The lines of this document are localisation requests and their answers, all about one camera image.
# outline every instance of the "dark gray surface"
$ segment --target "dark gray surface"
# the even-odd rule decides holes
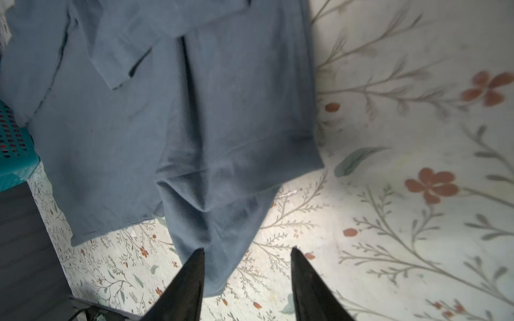
[[[280,184],[322,167],[307,2],[87,1],[70,18],[66,1],[38,12],[17,12],[19,2],[9,26],[13,16],[25,24],[13,26],[0,98],[31,120],[72,244],[164,215],[182,262],[205,248],[205,295],[220,294]],[[169,5],[195,18],[166,20]],[[53,49],[27,62],[34,35]],[[41,107],[18,99],[40,87],[51,87]]]
[[[26,183],[0,193],[0,320],[68,320],[71,290]]]

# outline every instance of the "floral wall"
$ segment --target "floral wall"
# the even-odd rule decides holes
[[[311,0],[326,169],[285,184],[202,320],[294,320],[298,246],[359,321],[514,319],[514,2]],[[30,181],[75,296],[144,314],[165,222],[80,247]]]

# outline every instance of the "green leaf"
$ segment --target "green leaf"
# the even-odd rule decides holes
[[[484,215],[482,214],[477,214],[476,215],[476,219],[478,222],[482,223],[483,225],[486,225],[486,226],[491,226],[491,224],[489,223],[489,221],[487,220],[487,217],[485,217]]]
[[[497,157],[496,154],[489,153],[489,152],[476,152],[474,155],[477,157],[483,157],[483,158],[496,158]]]
[[[141,280],[140,280],[140,279],[139,279],[135,274],[132,274],[132,275],[133,275],[133,276],[134,276],[134,278],[136,279],[136,282],[138,282],[138,283],[139,283],[139,285],[140,285],[142,288],[144,288],[144,286],[143,286],[143,282],[141,282]]]
[[[287,305],[284,307],[284,309],[282,311],[280,311],[280,313],[284,313],[284,314],[294,314],[295,313],[295,303],[293,302],[292,294],[287,295]]]
[[[479,127],[479,130],[476,131],[476,137],[480,140],[482,136],[484,135],[485,131],[487,130],[486,125],[482,125]]]
[[[359,148],[350,155],[348,155],[339,165],[334,169],[336,177],[348,176],[357,168],[357,166],[366,158],[378,153],[381,150],[387,149],[386,147],[364,147]]]
[[[492,239],[495,239],[495,238],[497,238],[499,236],[504,236],[504,235],[505,234],[501,233],[501,232],[499,232],[499,233],[491,233],[491,234],[486,234],[486,235],[482,236],[481,239],[483,241],[490,241]]]
[[[506,267],[499,267],[496,272],[494,273],[494,275],[492,276],[492,279],[494,281],[498,280],[498,278],[500,278],[502,275],[504,275],[505,273],[507,273],[507,268]]]
[[[412,23],[412,25],[411,25],[411,28],[412,28],[412,27],[414,27],[414,26],[416,26],[416,25],[417,25],[417,23],[421,20],[421,18],[423,18],[423,15],[422,15],[422,14],[420,14],[420,15],[419,15],[415,20],[414,20],[414,22],[413,22],[413,23]]]
[[[166,220],[163,219],[162,217],[157,217],[157,221],[159,221],[159,223],[161,223],[161,225],[164,226],[165,228],[168,228],[168,224],[166,223]]]
[[[150,272],[151,272],[152,274],[155,274],[155,270],[156,270],[158,267],[159,267],[159,266],[157,266],[157,265],[152,266],[152,268],[150,269]]]
[[[511,184],[514,184],[514,181],[510,178],[506,178],[505,176],[501,175],[487,175],[485,178],[487,178],[490,181],[496,181],[496,182],[508,182]]]
[[[487,229],[486,226],[478,225],[478,224],[475,224],[475,223],[464,223],[464,225],[469,227],[469,228],[474,228],[474,229]]]

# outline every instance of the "teal laundry basket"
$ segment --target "teal laundry basket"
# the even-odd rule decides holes
[[[19,128],[12,110],[0,101],[0,192],[23,183],[39,163],[28,131]]]

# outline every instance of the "black pointed object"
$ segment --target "black pointed object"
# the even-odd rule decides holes
[[[204,295],[205,252],[197,249],[161,298],[140,321],[199,321]]]
[[[296,247],[291,250],[291,282],[297,321],[354,321]]]

